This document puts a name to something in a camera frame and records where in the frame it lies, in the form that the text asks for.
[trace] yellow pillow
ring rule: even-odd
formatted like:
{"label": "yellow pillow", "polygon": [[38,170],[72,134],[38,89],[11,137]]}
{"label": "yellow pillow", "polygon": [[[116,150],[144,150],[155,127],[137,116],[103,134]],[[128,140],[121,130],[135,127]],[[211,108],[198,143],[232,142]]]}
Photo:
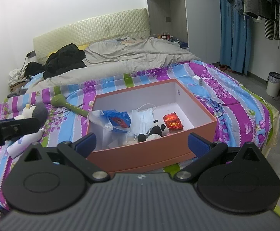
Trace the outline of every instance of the yellow pillow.
{"label": "yellow pillow", "polygon": [[[89,45],[88,44],[84,44],[84,45],[81,45],[81,46],[78,46],[78,49],[79,50],[85,50]],[[49,57],[51,54],[55,53],[56,51],[53,51],[53,52],[50,52],[47,57]]]}
{"label": "yellow pillow", "polygon": [[274,212],[280,217],[280,207],[278,205],[275,207]]}

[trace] orange box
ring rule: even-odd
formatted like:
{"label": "orange box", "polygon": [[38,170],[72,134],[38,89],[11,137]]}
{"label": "orange box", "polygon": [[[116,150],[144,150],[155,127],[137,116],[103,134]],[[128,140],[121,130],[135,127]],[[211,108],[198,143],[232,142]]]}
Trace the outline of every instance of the orange box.
{"label": "orange box", "polygon": [[[181,132],[132,145],[111,147],[116,137],[101,126],[89,123],[87,133],[96,135],[97,145],[87,159],[113,175],[117,172],[148,172],[195,157],[187,145],[192,132],[213,141],[217,120],[178,80],[169,79],[96,95],[92,110],[127,111],[152,103],[154,119],[176,113],[184,126]],[[152,107],[146,105],[141,110]]]}

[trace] metal screw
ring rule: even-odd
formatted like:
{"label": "metal screw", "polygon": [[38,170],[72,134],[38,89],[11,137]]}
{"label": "metal screw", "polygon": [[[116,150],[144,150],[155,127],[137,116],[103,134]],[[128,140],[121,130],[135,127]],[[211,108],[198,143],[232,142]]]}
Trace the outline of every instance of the metal screw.
{"label": "metal screw", "polygon": [[180,171],[177,172],[176,177],[182,180],[188,179],[191,177],[191,173],[189,173],[188,171]]}
{"label": "metal screw", "polygon": [[66,144],[66,145],[68,145],[68,146],[70,146],[70,145],[72,144],[71,141],[63,141],[62,143]]}
{"label": "metal screw", "polygon": [[106,178],[108,176],[108,174],[105,171],[96,171],[92,174],[92,176],[97,180],[101,180],[101,179]]}
{"label": "metal screw", "polygon": [[138,175],[137,177],[138,177],[138,179],[140,179],[140,180],[142,180],[142,179],[145,179],[145,178],[146,178],[146,176],[145,176],[145,175]]}

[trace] white charger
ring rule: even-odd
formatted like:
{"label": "white charger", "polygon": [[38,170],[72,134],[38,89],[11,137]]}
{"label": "white charger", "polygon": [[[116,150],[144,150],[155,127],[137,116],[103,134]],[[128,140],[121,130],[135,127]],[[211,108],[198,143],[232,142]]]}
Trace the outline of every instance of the white charger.
{"label": "white charger", "polygon": [[203,85],[203,80],[202,80],[201,77],[195,75],[195,76],[193,76],[192,78],[193,78],[193,80],[194,80],[194,82],[195,82],[196,84],[198,84],[198,85],[200,85],[200,86]]}

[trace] panda plush toy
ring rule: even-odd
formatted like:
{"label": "panda plush toy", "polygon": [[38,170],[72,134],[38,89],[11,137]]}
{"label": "panda plush toy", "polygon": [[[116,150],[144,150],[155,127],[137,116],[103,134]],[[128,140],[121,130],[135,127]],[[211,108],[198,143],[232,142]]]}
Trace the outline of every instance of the panda plush toy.
{"label": "panda plush toy", "polygon": [[151,128],[148,137],[144,134],[138,135],[138,142],[145,142],[149,140],[154,140],[163,136],[166,136],[169,133],[169,128],[165,124],[160,124],[158,120],[154,121],[153,127]]}

